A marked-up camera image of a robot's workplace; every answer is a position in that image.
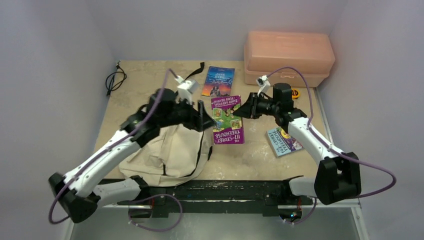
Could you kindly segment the purple Treehouse paperback book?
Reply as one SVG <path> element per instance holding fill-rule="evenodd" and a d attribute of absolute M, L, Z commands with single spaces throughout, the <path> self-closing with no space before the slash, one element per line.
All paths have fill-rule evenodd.
<path fill-rule="evenodd" d="M 241 96 L 222 96 L 211 99 L 213 142 L 215 145 L 241 145 L 245 143 L 242 118 L 234 115 L 241 106 Z"/>

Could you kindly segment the beige canvas backpack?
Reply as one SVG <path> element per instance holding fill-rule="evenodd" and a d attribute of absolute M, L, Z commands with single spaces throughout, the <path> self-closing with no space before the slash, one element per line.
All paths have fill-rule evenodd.
<path fill-rule="evenodd" d="M 212 150 L 211 130 L 197 132 L 180 124 L 162 128 L 118 168 L 125 177 L 140 176 L 151 187 L 175 187 L 198 177 Z"/>

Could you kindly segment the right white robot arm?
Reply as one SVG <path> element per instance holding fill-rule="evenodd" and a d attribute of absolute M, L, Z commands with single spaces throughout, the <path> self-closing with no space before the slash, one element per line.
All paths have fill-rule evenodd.
<path fill-rule="evenodd" d="M 294 106 L 292 88 L 287 83 L 272 87 L 272 97 L 251 92 L 246 102 L 234 111 L 245 119 L 273 116 L 275 123 L 297 140 L 318 165 L 314 178 L 295 176 L 283 181 L 280 196 L 288 204 L 300 196 L 318 199 L 330 205 L 361 194 L 361 174 L 358 157 L 343 152 L 316 131 L 310 119 Z"/>

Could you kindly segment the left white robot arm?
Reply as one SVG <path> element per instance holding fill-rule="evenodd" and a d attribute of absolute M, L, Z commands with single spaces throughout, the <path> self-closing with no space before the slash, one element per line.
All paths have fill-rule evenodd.
<path fill-rule="evenodd" d="M 130 115 L 92 156 L 65 174 L 53 173 L 48 178 L 54 195 L 48 212 L 49 222 L 52 225 L 66 220 L 81 223 L 100 206 L 124 201 L 146 203 L 149 186 L 140 176 L 108 184 L 101 181 L 123 160 L 158 137 L 163 128 L 182 126 L 203 134 L 214 127 L 215 121 L 207 113 L 204 102 L 198 100 L 194 108 L 190 97 L 190 93 L 183 97 L 168 88 L 157 89 L 148 103 Z"/>

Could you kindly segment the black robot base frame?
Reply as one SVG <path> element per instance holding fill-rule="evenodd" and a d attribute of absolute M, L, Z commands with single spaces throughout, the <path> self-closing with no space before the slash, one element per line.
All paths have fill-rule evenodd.
<path fill-rule="evenodd" d="M 154 218 L 166 218 L 170 213 L 196 214 L 260 214 L 263 217 L 296 218 L 302 209 L 313 206 L 306 196 L 288 196 L 282 180 L 191 180 L 179 186 L 153 187 L 144 190 L 138 203 L 120 200 L 116 207 L 145 209 Z M 177 198 L 181 208 L 172 199 Z"/>

